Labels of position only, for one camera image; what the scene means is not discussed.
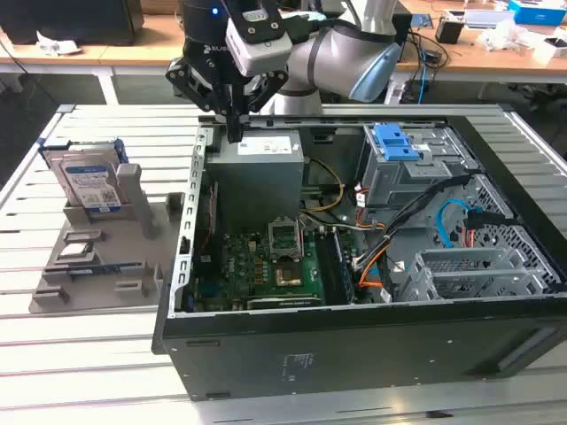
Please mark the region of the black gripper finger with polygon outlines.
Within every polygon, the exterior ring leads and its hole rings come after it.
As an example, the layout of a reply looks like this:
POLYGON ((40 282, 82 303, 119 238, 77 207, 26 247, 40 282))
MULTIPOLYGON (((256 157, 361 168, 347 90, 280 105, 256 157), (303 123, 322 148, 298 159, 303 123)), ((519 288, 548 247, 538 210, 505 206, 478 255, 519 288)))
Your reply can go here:
POLYGON ((245 94, 245 85, 236 86, 236 142, 243 138, 250 122, 250 114, 260 112, 261 108, 288 81, 285 71, 273 71, 263 74, 254 89, 245 94))
POLYGON ((189 98, 204 112, 214 112, 226 127, 228 141, 237 141, 236 111, 216 57, 196 61, 185 56, 176 58, 167 69, 166 78, 179 96, 189 98))

